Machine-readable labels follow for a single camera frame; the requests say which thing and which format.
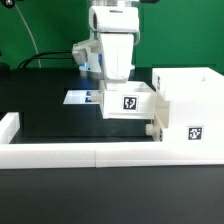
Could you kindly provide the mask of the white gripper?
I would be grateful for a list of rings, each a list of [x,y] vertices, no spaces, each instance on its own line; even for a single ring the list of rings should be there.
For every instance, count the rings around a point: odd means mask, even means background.
[[[116,91],[118,84],[129,79],[134,36],[130,33],[99,33],[98,39],[89,39],[72,47],[72,55],[78,65],[89,62],[92,54],[102,55],[102,69],[106,90]]]

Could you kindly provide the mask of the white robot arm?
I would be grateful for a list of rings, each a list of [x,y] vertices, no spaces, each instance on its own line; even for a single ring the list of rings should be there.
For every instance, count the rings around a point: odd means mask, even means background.
[[[90,36],[73,45],[78,65],[87,63],[91,72],[101,72],[105,87],[115,90],[128,82],[133,48],[140,42],[140,4],[160,0],[90,0]]]

